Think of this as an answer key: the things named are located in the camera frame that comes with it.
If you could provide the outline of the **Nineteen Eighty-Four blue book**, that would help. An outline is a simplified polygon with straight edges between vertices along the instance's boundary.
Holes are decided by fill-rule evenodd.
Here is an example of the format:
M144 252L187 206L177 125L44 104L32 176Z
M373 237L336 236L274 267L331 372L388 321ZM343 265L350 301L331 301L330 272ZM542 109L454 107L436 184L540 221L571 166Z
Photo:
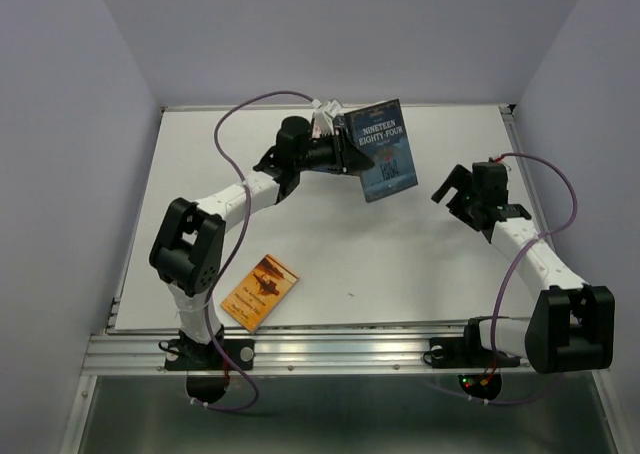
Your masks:
M356 147L373 161L359 174L367 203L418 185L399 99L351 110L344 117Z

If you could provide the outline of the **orange Huckleberry Finn book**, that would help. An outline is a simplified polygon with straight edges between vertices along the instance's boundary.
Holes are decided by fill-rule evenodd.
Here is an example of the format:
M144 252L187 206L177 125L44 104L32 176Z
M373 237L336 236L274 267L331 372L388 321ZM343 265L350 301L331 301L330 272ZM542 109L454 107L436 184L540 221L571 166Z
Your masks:
M245 330L255 333L299 279L288 266L266 254L220 307Z

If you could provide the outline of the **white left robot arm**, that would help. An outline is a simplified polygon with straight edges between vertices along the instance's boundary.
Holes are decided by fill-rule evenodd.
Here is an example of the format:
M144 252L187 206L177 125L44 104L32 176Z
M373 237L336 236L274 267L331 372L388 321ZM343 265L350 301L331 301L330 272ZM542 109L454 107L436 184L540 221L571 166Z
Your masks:
M285 118L274 145L238 183L197 201L177 198L169 204L149 254L181 322L178 338L159 345L169 361L186 358L210 368L222 358L224 329L208 303L223 272L229 230L246 226L252 214L286 199L305 171L357 175L373 166L359 151L345 116L333 120L330 133L314 136L318 124L317 119Z

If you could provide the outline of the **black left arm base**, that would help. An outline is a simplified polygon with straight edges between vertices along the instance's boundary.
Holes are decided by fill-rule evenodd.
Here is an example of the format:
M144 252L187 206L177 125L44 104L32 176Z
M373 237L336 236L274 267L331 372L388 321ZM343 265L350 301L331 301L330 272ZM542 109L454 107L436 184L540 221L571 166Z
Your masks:
M192 404L218 412L240 412L253 407L259 399L259 388L249 375L253 369L255 341L226 339L224 328L208 344L197 343L182 331L177 338L158 342L164 354L164 369L187 373L186 394ZM220 401L231 385L231 372L244 379L253 394L242 405L223 406Z

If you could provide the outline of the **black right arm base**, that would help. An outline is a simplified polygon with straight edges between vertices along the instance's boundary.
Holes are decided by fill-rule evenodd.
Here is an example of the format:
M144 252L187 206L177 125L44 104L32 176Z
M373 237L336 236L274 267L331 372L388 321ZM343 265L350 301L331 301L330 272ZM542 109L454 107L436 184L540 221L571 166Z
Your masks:
M492 402L502 389L500 368L520 366L520 358L500 352L496 355L481 344L480 325L489 317L471 318L461 335L432 337L422 360L435 369L483 368L480 374L462 373L458 382L462 392L472 399Z

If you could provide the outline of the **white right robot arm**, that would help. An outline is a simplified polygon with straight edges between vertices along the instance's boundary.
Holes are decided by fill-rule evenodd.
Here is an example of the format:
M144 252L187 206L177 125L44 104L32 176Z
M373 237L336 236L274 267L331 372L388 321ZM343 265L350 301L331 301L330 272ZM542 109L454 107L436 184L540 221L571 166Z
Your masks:
M433 341L436 367L500 367L526 360L540 374L608 368L613 360L615 299L605 286L592 286L553 251L531 214L509 200L508 173L501 162L455 166L433 194L448 192L449 212L510 262L535 305L530 317L517 320L498 312L467 322L463 334Z

